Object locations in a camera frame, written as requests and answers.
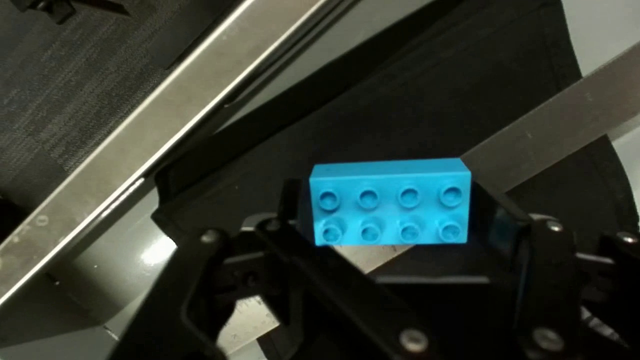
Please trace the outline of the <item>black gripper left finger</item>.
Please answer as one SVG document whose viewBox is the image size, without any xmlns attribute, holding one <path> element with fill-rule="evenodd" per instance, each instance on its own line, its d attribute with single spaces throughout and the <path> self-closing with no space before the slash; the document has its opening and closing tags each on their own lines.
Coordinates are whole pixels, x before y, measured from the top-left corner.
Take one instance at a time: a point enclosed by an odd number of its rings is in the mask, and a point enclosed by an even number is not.
<svg viewBox="0 0 640 360">
<path fill-rule="evenodd" d="M 244 298 L 260 295 L 280 326 L 266 334 L 277 360 L 302 360 L 305 293 L 285 236 L 294 231 L 302 182 L 286 179 L 278 211 L 254 230 L 185 239 L 108 360 L 229 360 L 219 343 Z"/>
</svg>

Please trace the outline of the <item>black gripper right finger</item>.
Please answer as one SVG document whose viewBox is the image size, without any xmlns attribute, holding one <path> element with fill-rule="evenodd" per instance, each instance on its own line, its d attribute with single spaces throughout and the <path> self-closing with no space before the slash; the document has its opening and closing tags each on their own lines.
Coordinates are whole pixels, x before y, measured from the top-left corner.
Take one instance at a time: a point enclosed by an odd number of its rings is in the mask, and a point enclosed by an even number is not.
<svg viewBox="0 0 640 360">
<path fill-rule="evenodd" d="M 472 238 L 512 277 L 516 360 L 640 360 L 637 231 L 600 231 L 582 251 L 561 218 L 475 182 Z"/>
</svg>

